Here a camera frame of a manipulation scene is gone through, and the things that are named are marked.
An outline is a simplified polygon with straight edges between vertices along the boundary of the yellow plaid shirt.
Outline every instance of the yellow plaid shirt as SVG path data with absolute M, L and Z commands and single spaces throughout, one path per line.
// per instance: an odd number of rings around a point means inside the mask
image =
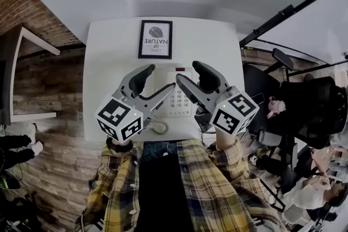
M 90 181 L 85 227 L 104 216 L 105 232 L 135 229 L 141 211 L 139 164 L 143 146 L 142 142 L 134 143 L 127 153 L 111 153 L 104 148 L 101 165 Z M 199 140 L 184 140 L 177 142 L 177 152 L 195 231 L 257 231 L 255 220 L 262 220 L 271 231 L 286 231 L 267 203 L 259 179 L 249 178 L 239 142 L 224 151 L 211 151 Z M 79 221 L 76 230 L 81 229 Z

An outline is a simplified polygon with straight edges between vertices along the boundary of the wrist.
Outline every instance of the wrist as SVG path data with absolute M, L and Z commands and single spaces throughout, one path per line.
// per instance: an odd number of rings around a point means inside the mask
M 232 135 L 228 135 L 220 131 L 216 130 L 216 149 L 223 151 L 225 149 L 229 149 L 235 144 L 235 137 Z
M 113 150 L 116 153 L 125 153 L 132 150 L 133 143 L 130 140 L 126 145 L 121 145 L 119 144 L 119 142 L 115 144 L 115 140 L 113 140 L 112 137 L 109 137 L 107 139 L 107 146 L 109 147 L 109 149 Z

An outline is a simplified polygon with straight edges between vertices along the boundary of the white table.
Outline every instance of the white table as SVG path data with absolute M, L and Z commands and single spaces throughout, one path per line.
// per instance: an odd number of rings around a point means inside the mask
M 4 120 L 6 124 L 9 124 L 9 122 L 19 122 L 19 121 L 33 121 L 38 119 L 44 119 L 44 118 L 52 118 L 56 117 L 56 112 L 48 112 L 48 113 L 38 113 L 38 114 L 20 114 L 15 115 L 13 110 L 13 87 L 14 87 L 14 80 L 15 80 L 15 72 L 16 72 L 16 64 L 17 64 L 17 57 L 18 52 L 20 49 L 22 38 L 25 37 L 29 41 L 35 43 L 39 47 L 53 53 L 54 55 L 60 55 L 60 50 L 53 47 L 49 43 L 45 42 L 43 39 L 39 38 L 32 32 L 30 32 L 28 29 L 17 26 L 14 27 L 12 30 L 8 31 L 7 33 L 3 34 L 4 36 L 4 43 L 5 45 L 2 46 L 3 53 L 8 53 L 6 57 L 2 57 L 2 59 L 7 59 L 8 65 L 4 68 L 4 80 L 3 80 L 3 90 L 8 90 L 7 92 L 3 92 L 3 96 L 6 96 L 3 100 L 6 102 L 5 105 L 5 116 Z
M 173 22 L 172 60 L 138 59 L 141 20 Z M 198 60 L 220 71 L 230 85 L 244 90 L 243 69 L 234 25 L 226 22 L 180 17 L 137 17 L 92 22 L 86 45 L 83 73 L 83 118 L 88 141 L 105 141 L 94 113 L 106 95 L 119 87 L 122 78 L 142 65 L 158 67 L 192 67 Z M 146 83 L 146 93 L 153 93 L 153 74 Z M 193 70 L 193 80 L 198 75 Z M 164 118 L 169 124 L 165 135 L 143 131 L 134 140 L 161 141 L 187 138 L 199 139 L 194 119 L 197 106 L 190 117 Z

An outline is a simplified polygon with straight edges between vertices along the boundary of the hand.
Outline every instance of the hand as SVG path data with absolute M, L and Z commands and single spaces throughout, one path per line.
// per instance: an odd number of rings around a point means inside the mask
M 317 160 L 318 158 L 318 153 L 315 151 L 315 149 L 310 150 L 310 157 L 312 158 L 312 160 Z

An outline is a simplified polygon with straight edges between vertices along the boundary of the framed picture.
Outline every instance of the framed picture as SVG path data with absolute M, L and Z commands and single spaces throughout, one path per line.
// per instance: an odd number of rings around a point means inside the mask
M 172 59 L 172 21 L 141 21 L 138 58 Z

